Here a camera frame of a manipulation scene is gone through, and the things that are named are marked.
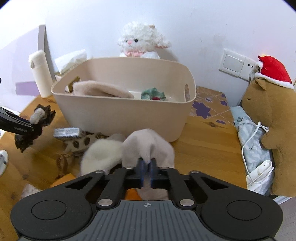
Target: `wall light switch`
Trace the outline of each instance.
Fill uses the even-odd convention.
[[[221,59],[219,70],[234,76],[239,76],[244,65],[245,56],[225,49]]]

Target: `white fuzzy toy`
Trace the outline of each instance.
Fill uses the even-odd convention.
[[[84,153],[81,160],[81,175],[103,170],[109,174],[110,170],[122,159],[122,142],[125,137],[121,134],[113,134],[107,139],[98,139]]]
[[[120,57],[160,59],[156,49],[168,48],[171,44],[154,25],[133,21],[124,26],[118,45],[121,46]]]

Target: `basket handle hole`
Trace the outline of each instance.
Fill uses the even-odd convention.
[[[189,93],[188,84],[186,84],[185,87],[184,87],[184,96],[185,96],[185,101],[186,102],[190,100],[190,93]]]

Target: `silver package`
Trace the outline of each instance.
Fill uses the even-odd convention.
[[[86,133],[77,127],[54,129],[54,137],[62,141],[82,138],[85,135]]]

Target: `orange object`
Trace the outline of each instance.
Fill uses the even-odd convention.
[[[135,188],[126,190],[126,196],[124,200],[142,201],[141,197]]]
[[[50,185],[50,187],[55,187],[57,185],[60,185],[60,184],[63,184],[65,182],[68,182],[68,181],[71,181],[73,179],[75,179],[76,177],[72,174],[72,173],[69,173],[63,177],[61,177],[59,180],[55,181],[53,184]]]

